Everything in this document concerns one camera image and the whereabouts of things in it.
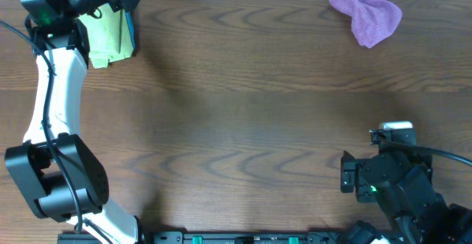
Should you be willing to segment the green microfiber cloth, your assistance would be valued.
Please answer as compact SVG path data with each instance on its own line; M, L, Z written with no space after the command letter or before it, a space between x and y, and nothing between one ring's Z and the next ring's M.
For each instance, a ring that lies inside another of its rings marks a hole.
M124 10L113 12L108 4L97 9L100 18L81 15L90 45L89 58L96 69L132 57L133 49Z

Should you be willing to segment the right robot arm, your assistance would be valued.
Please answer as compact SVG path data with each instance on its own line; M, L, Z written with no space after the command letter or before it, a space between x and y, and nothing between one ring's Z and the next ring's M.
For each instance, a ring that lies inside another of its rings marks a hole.
M471 210L448 205L433 188L428 156L387 150L372 158L341 157L341 191L376 203L404 243L470 243Z

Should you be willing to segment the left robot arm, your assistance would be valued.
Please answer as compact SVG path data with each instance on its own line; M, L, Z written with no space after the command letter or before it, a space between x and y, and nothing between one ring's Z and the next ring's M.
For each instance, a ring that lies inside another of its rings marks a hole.
M59 243L152 243L140 219L109 195L104 166L80 138L80 99L89 67L89 34L82 15L100 7L132 12L140 0L20 0L28 15L21 37L32 47L38 88L21 145L4 161L32 213L71 223Z

